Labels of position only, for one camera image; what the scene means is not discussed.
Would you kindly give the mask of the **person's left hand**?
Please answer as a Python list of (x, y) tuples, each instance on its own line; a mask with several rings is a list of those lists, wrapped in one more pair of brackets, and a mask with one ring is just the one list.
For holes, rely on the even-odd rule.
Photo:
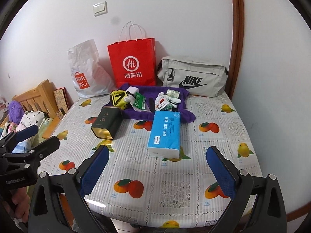
[(16, 208), (13, 210), (14, 218), (21, 219), (23, 223), (27, 223), (30, 210), (30, 197), (27, 194), (27, 187), (11, 191), (11, 194), (12, 202), (16, 205)]

